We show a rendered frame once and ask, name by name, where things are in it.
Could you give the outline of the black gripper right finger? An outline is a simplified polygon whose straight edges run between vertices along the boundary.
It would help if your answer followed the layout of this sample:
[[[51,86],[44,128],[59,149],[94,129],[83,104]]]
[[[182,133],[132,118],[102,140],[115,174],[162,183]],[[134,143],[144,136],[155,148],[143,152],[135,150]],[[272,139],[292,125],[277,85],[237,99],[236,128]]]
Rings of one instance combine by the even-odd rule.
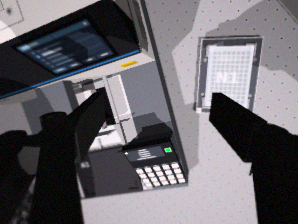
[[[221,92],[212,92],[209,121],[244,163],[252,163],[258,224],[298,224],[298,135]]]

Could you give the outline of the grey flat base plate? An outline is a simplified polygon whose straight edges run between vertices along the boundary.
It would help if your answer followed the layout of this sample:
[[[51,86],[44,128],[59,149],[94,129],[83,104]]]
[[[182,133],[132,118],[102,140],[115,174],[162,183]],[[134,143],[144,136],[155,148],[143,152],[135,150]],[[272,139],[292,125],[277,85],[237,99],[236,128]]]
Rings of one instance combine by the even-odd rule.
[[[196,113],[201,39],[264,37],[254,113],[298,135],[298,21],[280,0],[145,0],[188,186],[81,200],[84,224],[258,224],[252,163]]]

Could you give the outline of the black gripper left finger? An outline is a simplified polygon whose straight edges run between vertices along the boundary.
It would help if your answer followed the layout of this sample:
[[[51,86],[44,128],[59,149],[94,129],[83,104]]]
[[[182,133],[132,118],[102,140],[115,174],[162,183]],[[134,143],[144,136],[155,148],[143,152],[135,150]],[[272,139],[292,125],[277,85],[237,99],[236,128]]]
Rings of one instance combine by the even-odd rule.
[[[0,224],[10,223],[35,176],[28,224],[84,224],[75,163],[105,121],[103,92],[94,92],[69,115],[40,116],[37,134],[0,134]]]

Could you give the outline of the white plate washer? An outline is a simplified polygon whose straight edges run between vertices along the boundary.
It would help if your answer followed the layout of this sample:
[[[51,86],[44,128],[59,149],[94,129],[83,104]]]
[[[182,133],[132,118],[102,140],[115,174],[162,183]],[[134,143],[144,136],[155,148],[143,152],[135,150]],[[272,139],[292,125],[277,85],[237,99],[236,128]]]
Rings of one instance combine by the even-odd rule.
[[[0,105],[37,134],[94,92],[106,122],[75,163],[81,200],[188,186],[145,0],[0,0]]]

